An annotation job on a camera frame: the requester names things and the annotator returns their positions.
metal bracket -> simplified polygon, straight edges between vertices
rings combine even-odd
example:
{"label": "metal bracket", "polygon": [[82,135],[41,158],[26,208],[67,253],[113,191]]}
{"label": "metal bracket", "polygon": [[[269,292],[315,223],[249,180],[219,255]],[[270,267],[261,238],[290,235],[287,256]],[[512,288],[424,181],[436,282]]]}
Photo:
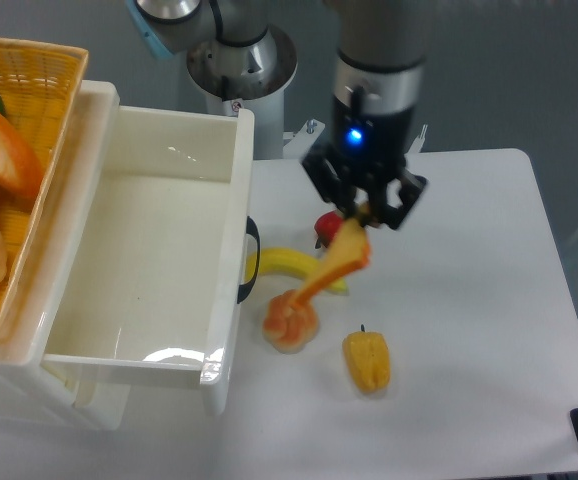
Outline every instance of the metal bracket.
{"label": "metal bracket", "polygon": [[289,141],[283,148],[282,157],[303,158],[324,131],[325,124],[312,118],[302,126],[299,132],[285,133],[284,138]]}
{"label": "metal bracket", "polygon": [[409,147],[407,155],[420,153],[422,151],[422,147],[424,146],[425,140],[427,138],[427,127],[428,125],[426,123],[422,126],[422,130],[420,131],[418,136],[413,139],[413,142],[411,143],[411,147]]}
{"label": "metal bracket", "polygon": [[222,114],[225,117],[237,117],[241,108],[244,108],[244,100],[242,98],[234,98],[233,100],[224,100],[222,102]]}

orange toy food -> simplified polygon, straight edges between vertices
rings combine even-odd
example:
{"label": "orange toy food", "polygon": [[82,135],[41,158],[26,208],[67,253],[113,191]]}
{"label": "orange toy food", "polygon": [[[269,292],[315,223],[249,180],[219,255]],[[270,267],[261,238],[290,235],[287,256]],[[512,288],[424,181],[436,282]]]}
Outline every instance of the orange toy food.
{"label": "orange toy food", "polygon": [[283,353],[295,353],[318,330],[318,315],[311,298],[332,282],[369,264],[371,246],[356,218],[346,220],[325,257],[298,290],[289,290],[269,302],[262,325],[265,338]]}
{"label": "orange toy food", "polygon": [[342,351],[356,386],[365,393],[385,388],[391,378],[389,347],[381,333],[354,332],[343,340]]}
{"label": "orange toy food", "polygon": [[0,114],[0,186],[24,198],[40,191],[44,170],[27,141]]}
{"label": "orange toy food", "polygon": [[295,290],[288,290],[273,298],[262,324],[264,337],[282,353],[298,352],[318,331],[318,314],[313,306],[292,307],[294,294]]}
{"label": "orange toy food", "polygon": [[369,265],[371,245],[367,232],[356,218],[343,222],[318,268],[295,293],[294,306],[304,306],[332,282]]}

white plastic cabinet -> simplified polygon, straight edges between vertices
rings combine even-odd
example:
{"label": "white plastic cabinet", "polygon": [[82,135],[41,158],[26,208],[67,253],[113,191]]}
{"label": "white plastic cabinet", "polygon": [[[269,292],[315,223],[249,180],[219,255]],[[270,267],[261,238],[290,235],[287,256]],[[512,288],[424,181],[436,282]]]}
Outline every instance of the white plastic cabinet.
{"label": "white plastic cabinet", "polygon": [[0,335],[0,417],[115,428],[131,385],[225,406],[253,115],[119,106],[83,82]]}

gray floor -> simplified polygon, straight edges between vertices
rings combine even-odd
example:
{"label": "gray floor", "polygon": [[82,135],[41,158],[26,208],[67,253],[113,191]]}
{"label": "gray floor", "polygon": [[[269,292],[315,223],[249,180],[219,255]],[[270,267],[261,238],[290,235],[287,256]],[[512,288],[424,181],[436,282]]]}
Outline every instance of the gray floor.
{"label": "gray floor", "polygon": [[[286,128],[329,120],[337,22],[319,0],[270,0],[299,70]],[[202,111],[182,56],[152,59],[121,0],[0,0],[0,36],[85,47],[87,78],[116,85],[123,104]],[[578,0],[444,0],[413,137],[427,150],[514,147],[533,161],[578,310]]]}

orange carrot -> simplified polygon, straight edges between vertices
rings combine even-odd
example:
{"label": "orange carrot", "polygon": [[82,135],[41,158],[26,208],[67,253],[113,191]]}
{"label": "orange carrot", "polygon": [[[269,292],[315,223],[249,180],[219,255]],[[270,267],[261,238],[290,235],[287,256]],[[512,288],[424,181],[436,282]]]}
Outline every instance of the orange carrot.
{"label": "orange carrot", "polygon": [[311,297],[332,282],[369,265],[371,245],[367,232],[356,218],[345,220],[325,257],[294,293],[292,305],[306,305]]}
{"label": "orange carrot", "polygon": [[15,195],[34,198],[44,170],[27,141],[0,114],[0,186]]}

